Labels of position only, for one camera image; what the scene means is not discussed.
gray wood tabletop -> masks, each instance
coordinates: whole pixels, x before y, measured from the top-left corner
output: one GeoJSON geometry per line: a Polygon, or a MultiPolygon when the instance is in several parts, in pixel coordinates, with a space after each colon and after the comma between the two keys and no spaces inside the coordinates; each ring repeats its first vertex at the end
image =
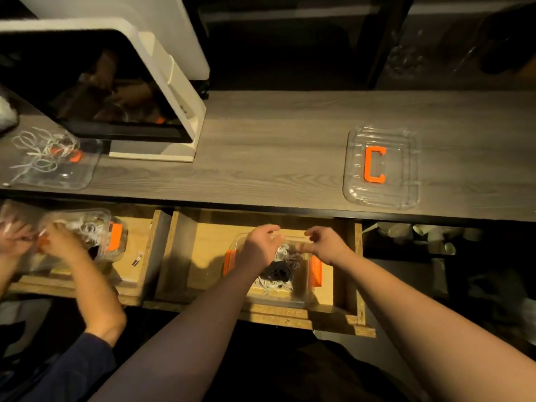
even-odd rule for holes
{"type": "MultiPolygon", "coordinates": [[[[90,185],[69,193],[536,221],[534,92],[211,92],[206,106],[193,163],[103,156],[90,185]],[[418,133],[416,207],[345,199],[347,136],[365,124],[418,133]]],[[[25,115],[19,129],[52,127],[47,121],[25,115]]],[[[2,182],[14,149],[9,137],[0,140],[2,182]]]]}

navy shirt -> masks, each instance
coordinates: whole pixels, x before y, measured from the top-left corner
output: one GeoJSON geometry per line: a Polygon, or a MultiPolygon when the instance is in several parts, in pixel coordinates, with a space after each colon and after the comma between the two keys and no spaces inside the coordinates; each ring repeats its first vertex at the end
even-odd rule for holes
{"type": "Polygon", "coordinates": [[[82,333],[46,372],[20,385],[12,394],[15,398],[8,400],[77,402],[115,367],[110,344],[92,334],[82,333]]]}

right hand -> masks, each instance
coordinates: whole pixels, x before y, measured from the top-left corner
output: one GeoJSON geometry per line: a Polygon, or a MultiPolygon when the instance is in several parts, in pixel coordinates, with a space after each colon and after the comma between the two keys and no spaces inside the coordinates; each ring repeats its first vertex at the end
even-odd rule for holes
{"type": "Polygon", "coordinates": [[[44,252],[67,262],[77,262],[88,257],[82,241],[61,223],[48,223],[41,247],[44,252]]]}
{"type": "Polygon", "coordinates": [[[311,227],[305,232],[305,236],[312,242],[299,243],[296,249],[316,255],[325,264],[343,267],[347,260],[355,255],[331,227],[311,227]]]}

open drawer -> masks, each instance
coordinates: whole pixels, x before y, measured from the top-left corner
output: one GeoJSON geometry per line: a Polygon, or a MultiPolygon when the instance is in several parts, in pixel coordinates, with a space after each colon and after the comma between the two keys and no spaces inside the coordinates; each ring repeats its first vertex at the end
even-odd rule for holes
{"type": "MultiPolygon", "coordinates": [[[[332,227],[362,253],[361,225],[353,220],[278,216],[247,212],[180,209],[173,213],[164,262],[154,301],[144,307],[181,311],[222,277],[227,250],[240,234],[273,223],[286,236],[303,237],[314,225],[332,227]]],[[[322,285],[302,308],[258,304],[249,300],[240,318],[256,323],[375,337],[366,326],[365,303],[345,274],[322,265],[322,285]]]]}
{"type": "MultiPolygon", "coordinates": [[[[142,303],[147,289],[151,284],[156,284],[164,258],[171,216],[151,206],[115,205],[103,202],[54,201],[48,206],[40,204],[40,207],[42,213],[59,209],[108,209],[112,216],[125,223],[128,234],[123,255],[112,263],[104,260],[97,262],[97,266],[115,286],[122,304],[142,303]]],[[[70,270],[60,260],[52,265],[52,269],[48,267],[20,275],[10,285],[9,290],[75,297],[75,285],[70,270]]]]}

wood grain surface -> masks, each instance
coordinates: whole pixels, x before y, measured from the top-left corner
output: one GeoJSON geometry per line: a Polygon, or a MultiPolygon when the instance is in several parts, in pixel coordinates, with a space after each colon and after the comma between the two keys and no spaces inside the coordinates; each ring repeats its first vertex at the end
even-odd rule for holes
{"type": "MultiPolygon", "coordinates": [[[[193,163],[104,156],[78,193],[536,221],[535,103],[533,92],[211,92],[193,163]],[[416,207],[346,201],[346,139],[364,124],[417,131],[416,207]]],[[[8,138],[0,149],[2,161],[8,138]]]]}

